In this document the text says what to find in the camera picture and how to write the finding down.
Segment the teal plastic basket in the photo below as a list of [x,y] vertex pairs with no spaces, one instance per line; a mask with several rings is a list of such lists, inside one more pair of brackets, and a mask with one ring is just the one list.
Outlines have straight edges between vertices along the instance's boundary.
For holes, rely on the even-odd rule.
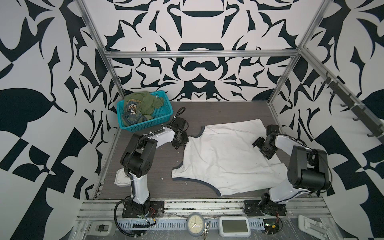
[[150,94],[158,98],[163,98],[164,104],[160,108],[154,110],[153,114],[151,115],[152,119],[135,125],[126,125],[123,123],[124,101],[117,103],[118,123],[121,129],[133,133],[156,125],[165,124],[170,120],[174,111],[167,94],[164,91],[152,92]]

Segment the white tank top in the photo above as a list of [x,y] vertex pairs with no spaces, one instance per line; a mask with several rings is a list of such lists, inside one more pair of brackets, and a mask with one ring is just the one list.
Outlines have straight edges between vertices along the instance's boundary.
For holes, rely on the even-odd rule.
[[268,160],[253,146],[265,136],[260,119],[204,126],[189,137],[183,162],[172,170],[172,178],[201,183],[218,196],[275,187],[287,179],[288,169],[277,156]]

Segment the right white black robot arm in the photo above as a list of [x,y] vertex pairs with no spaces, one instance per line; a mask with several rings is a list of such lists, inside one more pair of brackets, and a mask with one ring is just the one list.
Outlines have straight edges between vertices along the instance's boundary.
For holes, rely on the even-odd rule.
[[287,178],[264,193],[259,202],[261,209],[284,206],[302,194],[326,193],[332,186],[333,175],[328,164],[328,154],[314,149],[280,132],[277,125],[268,125],[266,137],[253,142],[261,154],[271,160],[277,150],[290,156]]

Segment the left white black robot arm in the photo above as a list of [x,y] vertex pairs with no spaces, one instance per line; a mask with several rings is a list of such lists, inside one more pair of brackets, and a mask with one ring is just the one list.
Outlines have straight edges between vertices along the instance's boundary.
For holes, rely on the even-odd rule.
[[150,199],[147,174],[153,165],[157,148],[168,143],[176,150],[185,146],[189,141],[188,128],[189,123],[185,119],[173,117],[170,123],[159,130],[132,136],[121,157],[121,165],[124,174],[132,182],[134,203],[144,205]]

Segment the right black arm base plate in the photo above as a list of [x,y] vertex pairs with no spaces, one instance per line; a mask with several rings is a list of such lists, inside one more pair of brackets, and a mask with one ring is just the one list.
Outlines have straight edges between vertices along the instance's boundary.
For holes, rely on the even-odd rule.
[[262,217],[262,216],[286,216],[286,206],[268,202],[263,204],[262,200],[245,200],[244,213],[248,217]]

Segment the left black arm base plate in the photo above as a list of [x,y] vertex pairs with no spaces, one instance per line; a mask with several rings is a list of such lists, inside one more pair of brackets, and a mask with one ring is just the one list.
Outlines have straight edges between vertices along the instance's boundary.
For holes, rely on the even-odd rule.
[[138,204],[134,201],[124,203],[123,218],[135,218],[137,216],[146,216],[149,218],[159,217],[164,213],[164,201],[147,200],[143,204]]

